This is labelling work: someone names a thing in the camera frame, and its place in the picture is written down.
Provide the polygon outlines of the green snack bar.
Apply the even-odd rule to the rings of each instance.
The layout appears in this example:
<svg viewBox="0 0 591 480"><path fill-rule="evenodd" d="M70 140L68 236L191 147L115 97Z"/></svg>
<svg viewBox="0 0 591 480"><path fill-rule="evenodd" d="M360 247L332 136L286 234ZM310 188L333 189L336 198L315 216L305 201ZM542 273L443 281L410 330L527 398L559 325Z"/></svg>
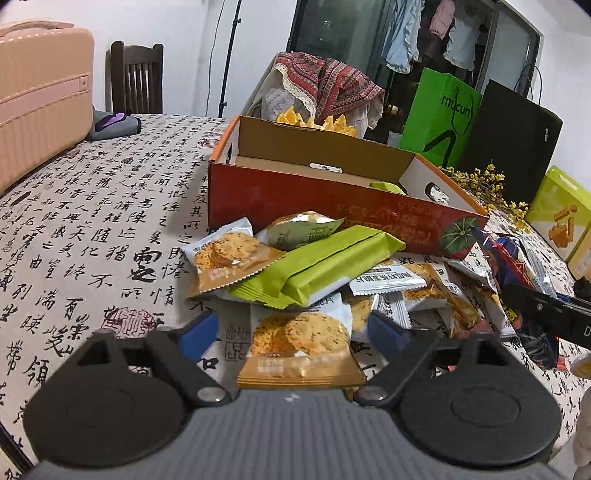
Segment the green snack bar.
<svg viewBox="0 0 591 480"><path fill-rule="evenodd" d="M405 248L386 231L355 225L287 252L228 293L278 310L309 307Z"/></svg>

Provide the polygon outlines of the blue red snack packet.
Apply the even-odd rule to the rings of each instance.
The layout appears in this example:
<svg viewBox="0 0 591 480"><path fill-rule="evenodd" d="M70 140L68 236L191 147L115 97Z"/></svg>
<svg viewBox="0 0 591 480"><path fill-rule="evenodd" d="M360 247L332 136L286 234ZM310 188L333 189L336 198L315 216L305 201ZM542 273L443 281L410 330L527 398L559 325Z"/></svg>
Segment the blue red snack packet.
<svg viewBox="0 0 591 480"><path fill-rule="evenodd" d="M517 284L557 297L541 259L519 237L497 235L477 227L472 228L472 234L487 256L499 287Z"/></svg>

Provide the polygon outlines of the light green snack box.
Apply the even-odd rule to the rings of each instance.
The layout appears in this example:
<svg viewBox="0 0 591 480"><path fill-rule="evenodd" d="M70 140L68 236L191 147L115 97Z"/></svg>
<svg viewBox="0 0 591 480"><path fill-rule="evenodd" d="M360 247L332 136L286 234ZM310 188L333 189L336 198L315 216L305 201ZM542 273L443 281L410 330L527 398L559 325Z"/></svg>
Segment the light green snack box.
<svg viewBox="0 0 591 480"><path fill-rule="evenodd" d="M590 279L590 218L590 192L551 166L526 220L567 263L576 280Z"/></svg>

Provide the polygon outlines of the white brown snack packet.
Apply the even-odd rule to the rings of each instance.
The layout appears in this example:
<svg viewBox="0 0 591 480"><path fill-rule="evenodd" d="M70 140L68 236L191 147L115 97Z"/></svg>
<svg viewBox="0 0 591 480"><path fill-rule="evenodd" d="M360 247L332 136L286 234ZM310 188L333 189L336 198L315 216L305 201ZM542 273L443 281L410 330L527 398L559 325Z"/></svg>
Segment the white brown snack packet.
<svg viewBox="0 0 591 480"><path fill-rule="evenodd" d="M425 288L427 281L398 261L388 260L349 282L355 296L389 294Z"/></svg>

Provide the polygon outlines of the calligraphy print tablecloth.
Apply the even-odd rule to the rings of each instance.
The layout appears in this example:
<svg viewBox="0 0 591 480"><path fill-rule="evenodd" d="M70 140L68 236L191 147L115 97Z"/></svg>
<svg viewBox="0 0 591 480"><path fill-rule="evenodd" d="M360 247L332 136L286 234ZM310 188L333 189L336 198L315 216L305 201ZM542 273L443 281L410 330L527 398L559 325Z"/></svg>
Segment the calligraphy print tablecloth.
<svg viewBox="0 0 591 480"><path fill-rule="evenodd" d="M1 419L23 449L27 401L94 330L141 337L201 312L183 248L205 233L219 120L147 116L84 142L1 200Z"/></svg>

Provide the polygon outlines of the yellow dried flower branch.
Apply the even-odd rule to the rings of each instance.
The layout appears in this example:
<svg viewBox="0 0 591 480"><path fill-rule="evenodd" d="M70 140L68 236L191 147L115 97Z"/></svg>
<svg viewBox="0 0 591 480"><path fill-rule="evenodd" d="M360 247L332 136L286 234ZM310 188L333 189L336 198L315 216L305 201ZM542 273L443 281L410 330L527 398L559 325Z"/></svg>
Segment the yellow dried flower branch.
<svg viewBox="0 0 591 480"><path fill-rule="evenodd" d="M487 213L502 212L518 231L531 231L531 226L526 221L530 204L523 201L508 201L505 198L505 174L498 172L493 163L484 169L475 168L471 173L462 172L454 167L441 166L440 170L476 197Z"/></svg>

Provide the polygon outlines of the oat cracker packet near gripper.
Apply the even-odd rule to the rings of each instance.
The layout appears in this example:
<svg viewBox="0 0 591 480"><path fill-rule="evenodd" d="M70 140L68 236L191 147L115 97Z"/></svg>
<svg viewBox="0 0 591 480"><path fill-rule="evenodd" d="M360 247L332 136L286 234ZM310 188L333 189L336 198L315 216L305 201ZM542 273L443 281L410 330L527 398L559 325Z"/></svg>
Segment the oat cracker packet near gripper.
<svg viewBox="0 0 591 480"><path fill-rule="evenodd" d="M339 293L304 310L252 305L250 330L240 389L353 388L366 382L351 350L352 310Z"/></svg>

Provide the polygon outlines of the oat cracker packet left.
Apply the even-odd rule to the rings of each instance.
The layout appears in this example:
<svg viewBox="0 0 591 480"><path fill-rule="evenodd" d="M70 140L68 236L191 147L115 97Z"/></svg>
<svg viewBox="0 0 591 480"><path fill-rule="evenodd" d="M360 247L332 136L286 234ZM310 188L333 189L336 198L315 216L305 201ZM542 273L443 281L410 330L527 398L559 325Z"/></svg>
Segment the oat cracker packet left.
<svg viewBox="0 0 591 480"><path fill-rule="evenodd" d="M195 276L187 298L224 289L265 270L284 252L254 237L249 219L242 217L183 247Z"/></svg>

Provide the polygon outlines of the black paper bag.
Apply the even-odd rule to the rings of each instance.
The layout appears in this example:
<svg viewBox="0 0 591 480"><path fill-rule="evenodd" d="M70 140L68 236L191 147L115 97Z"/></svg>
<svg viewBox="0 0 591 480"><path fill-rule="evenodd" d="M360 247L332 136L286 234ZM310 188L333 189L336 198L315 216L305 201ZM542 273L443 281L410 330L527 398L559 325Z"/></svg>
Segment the black paper bag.
<svg viewBox="0 0 591 480"><path fill-rule="evenodd" d="M530 203L542 183L563 121L552 111L491 80L459 163L463 172L490 164L505 175L503 198Z"/></svg>

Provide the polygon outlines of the green white snack packet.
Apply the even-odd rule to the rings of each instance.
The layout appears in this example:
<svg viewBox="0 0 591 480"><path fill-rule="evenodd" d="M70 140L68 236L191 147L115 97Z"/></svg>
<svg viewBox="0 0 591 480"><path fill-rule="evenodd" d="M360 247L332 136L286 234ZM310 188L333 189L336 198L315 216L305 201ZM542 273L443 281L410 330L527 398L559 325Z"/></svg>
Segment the green white snack packet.
<svg viewBox="0 0 591 480"><path fill-rule="evenodd" d="M342 222L342 219L305 211L274 220L256 234L256 239L267 246L290 251L331 236Z"/></svg>

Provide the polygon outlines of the green mucun paper bag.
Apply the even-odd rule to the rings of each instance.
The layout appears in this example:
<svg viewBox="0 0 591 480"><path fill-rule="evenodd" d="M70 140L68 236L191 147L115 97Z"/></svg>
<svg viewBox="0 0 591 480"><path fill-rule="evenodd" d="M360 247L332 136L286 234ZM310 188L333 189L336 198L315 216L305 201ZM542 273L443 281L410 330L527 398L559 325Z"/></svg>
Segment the green mucun paper bag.
<svg viewBox="0 0 591 480"><path fill-rule="evenodd" d="M424 69L400 147L438 167L457 168L480 110L483 95L447 73Z"/></svg>

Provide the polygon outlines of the red cardboard pumpkin box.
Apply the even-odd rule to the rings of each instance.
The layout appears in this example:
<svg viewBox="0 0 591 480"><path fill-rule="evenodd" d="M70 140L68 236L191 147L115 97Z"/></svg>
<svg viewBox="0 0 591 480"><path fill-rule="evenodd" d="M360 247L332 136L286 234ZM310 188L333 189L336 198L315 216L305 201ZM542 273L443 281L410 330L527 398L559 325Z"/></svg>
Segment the red cardboard pumpkin box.
<svg viewBox="0 0 591 480"><path fill-rule="evenodd" d="M486 211L423 156L334 132L238 116L208 166L212 229L248 218L256 231L315 211L384 230L410 253L463 259Z"/></svg>

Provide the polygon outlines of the grey purple folded cloth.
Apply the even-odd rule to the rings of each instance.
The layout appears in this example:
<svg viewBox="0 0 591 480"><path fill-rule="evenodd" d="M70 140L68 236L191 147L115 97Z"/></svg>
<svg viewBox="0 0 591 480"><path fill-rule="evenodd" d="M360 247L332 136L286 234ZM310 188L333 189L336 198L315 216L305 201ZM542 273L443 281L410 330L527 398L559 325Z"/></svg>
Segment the grey purple folded cloth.
<svg viewBox="0 0 591 480"><path fill-rule="evenodd" d="M87 141L101 141L136 135L141 132L142 124L138 117L127 113L110 113L93 110L93 122Z"/></svg>

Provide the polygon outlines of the hanging white garment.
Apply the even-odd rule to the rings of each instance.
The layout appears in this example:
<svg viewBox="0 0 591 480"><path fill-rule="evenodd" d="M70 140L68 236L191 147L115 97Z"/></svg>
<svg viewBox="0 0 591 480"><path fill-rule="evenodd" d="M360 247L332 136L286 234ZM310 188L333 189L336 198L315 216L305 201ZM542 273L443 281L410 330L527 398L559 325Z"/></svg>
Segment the hanging white garment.
<svg viewBox="0 0 591 480"><path fill-rule="evenodd" d="M454 16L454 25L449 32L449 41L444 58L453 66L473 71L476 58L476 44L480 36L480 27L484 17L478 10L469 13L458 5Z"/></svg>

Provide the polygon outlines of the black light stand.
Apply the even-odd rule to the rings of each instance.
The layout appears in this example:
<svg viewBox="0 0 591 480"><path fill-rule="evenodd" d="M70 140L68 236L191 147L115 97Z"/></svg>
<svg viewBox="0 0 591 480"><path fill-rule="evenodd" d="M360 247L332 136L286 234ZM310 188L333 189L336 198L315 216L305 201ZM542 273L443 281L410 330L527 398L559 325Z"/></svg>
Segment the black light stand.
<svg viewBox="0 0 591 480"><path fill-rule="evenodd" d="M228 102L226 101L226 91L228 90L228 76L229 76L229 69L231 64L231 56L233 47L235 46L235 35L236 30L238 29L238 25L242 23L242 17L240 17L240 9L242 8L242 0L236 1L235 4L235 14L233 14L232 22L231 22L231 29L229 33L228 39L228 49L226 49L225 55L225 62L224 62L224 69L222 75L222 82L221 82L221 96L219 96L219 103L218 103L218 111L217 116L219 118L223 117L224 110L226 106L228 106Z"/></svg>

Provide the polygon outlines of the hanging light blue clothes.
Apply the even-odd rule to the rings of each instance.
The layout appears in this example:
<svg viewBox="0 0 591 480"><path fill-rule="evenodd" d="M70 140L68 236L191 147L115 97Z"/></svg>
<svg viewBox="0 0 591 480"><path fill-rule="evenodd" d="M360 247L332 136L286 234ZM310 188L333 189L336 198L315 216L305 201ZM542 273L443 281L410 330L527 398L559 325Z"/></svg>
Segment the hanging light blue clothes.
<svg viewBox="0 0 591 480"><path fill-rule="evenodd" d="M391 2L382 58L396 73L410 73L411 63L419 58L418 38L424 6L422 0Z"/></svg>

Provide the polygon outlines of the dark wooden chair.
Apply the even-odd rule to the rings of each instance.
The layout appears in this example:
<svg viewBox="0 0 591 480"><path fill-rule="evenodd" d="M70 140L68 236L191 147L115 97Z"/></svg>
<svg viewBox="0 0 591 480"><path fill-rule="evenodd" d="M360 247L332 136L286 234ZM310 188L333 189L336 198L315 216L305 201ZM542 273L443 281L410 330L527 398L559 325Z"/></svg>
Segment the dark wooden chair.
<svg viewBox="0 0 591 480"><path fill-rule="evenodd" d="M109 51L112 109L115 113L161 114L162 44L151 48L117 40Z"/></svg>

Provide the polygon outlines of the hanging pink garment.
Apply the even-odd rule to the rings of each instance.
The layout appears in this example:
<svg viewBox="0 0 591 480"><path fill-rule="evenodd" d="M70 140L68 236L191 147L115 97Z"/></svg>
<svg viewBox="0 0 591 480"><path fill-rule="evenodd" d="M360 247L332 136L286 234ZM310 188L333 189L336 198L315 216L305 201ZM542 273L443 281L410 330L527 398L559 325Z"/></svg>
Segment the hanging pink garment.
<svg viewBox="0 0 591 480"><path fill-rule="evenodd" d="M441 0L430 23L429 32L443 39L448 33L456 12L454 0Z"/></svg>

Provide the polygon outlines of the red patterned cloth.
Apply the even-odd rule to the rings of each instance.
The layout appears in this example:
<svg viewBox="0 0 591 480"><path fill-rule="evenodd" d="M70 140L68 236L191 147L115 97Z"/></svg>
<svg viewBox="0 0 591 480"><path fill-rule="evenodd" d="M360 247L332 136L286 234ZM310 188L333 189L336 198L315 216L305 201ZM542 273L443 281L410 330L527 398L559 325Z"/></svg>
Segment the red patterned cloth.
<svg viewBox="0 0 591 480"><path fill-rule="evenodd" d="M361 135L374 129L384 112L385 91L363 71L332 58L304 52L280 52L273 70L288 93L300 100L315 121L329 116L358 115L365 122Z"/></svg>

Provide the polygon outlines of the pink hard-shell suitcase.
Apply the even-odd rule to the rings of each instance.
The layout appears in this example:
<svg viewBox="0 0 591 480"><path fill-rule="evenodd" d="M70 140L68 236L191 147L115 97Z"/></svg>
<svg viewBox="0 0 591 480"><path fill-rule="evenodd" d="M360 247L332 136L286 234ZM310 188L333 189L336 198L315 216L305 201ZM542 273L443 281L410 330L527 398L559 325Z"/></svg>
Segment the pink hard-shell suitcase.
<svg viewBox="0 0 591 480"><path fill-rule="evenodd" d="M71 23L1 27L1 189L83 140L93 122L94 38Z"/></svg>

